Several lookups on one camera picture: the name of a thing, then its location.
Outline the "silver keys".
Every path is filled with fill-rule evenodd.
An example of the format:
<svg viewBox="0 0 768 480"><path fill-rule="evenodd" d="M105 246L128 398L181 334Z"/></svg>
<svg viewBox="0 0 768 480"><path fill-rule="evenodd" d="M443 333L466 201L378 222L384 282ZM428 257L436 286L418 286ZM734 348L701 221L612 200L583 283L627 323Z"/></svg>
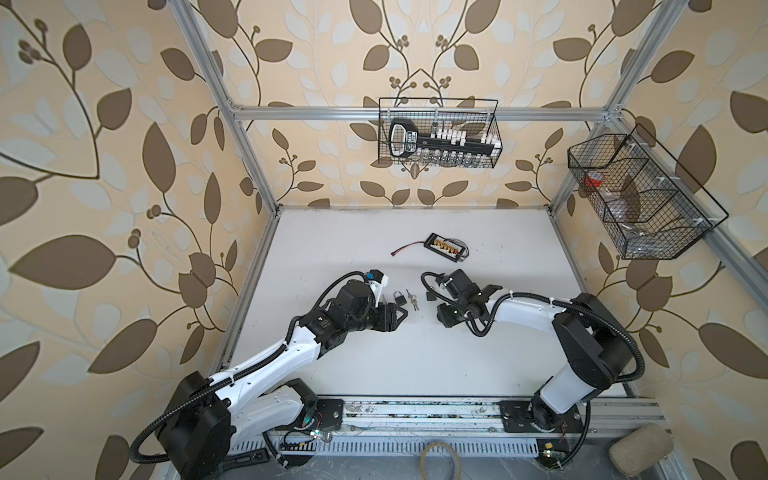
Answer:
<svg viewBox="0 0 768 480"><path fill-rule="evenodd" d="M411 303L411 305L413 307L413 310L414 311L418 311L419 310L419 306L418 306L417 297L414 294L412 294L409 290L406 291L406 294L407 294L407 297L408 297L408 299L409 299L409 301L410 301L410 303Z"/></svg>

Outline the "black padlock with key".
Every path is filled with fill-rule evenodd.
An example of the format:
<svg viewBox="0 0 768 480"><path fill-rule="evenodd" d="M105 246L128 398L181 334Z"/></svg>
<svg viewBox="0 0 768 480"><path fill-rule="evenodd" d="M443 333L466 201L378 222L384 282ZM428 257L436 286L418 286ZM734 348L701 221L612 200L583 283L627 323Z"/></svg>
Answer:
<svg viewBox="0 0 768 480"><path fill-rule="evenodd" d="M406 297L400 291L394 292L394 300L398 306L404 306L407 304Z"/></svg>

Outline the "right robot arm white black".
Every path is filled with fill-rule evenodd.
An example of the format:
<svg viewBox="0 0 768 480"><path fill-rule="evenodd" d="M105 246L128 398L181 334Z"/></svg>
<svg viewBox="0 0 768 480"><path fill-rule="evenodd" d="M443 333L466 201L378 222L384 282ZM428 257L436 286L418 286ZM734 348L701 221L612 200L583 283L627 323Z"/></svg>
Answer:
<svg viewBox="0 0 768 480"><path fill-rule="evenodd" d="M465 324L474 336L483 338L494 325L507 323L558 341L566 363L532 395L522 414L539 431L555 430L579 403L588 404L611 386L634 382L646 371L636 340L594 295L560 300L508 290L492 300L502 287L480 288L461 269L450 274L424 272L420 280L441 301L437 319L446 328Z"/></svg>

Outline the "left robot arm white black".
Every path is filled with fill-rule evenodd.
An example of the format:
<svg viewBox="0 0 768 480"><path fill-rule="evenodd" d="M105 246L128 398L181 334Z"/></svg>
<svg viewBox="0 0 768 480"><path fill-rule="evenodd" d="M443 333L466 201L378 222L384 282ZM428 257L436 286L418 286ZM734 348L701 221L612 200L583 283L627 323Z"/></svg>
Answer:
<svg viewBox="0 0 768 480"><path fill-rule="evenodd" d="M169 462L183 479L221 472L233 444L295 422L311 422L317 395L289 374L340 346L351 332L396 330L408 313L382 292L387 276L349 272L288 324L284 339L209 377L195 371L177 385L164 412L133 440L138 465Z"/></svg>

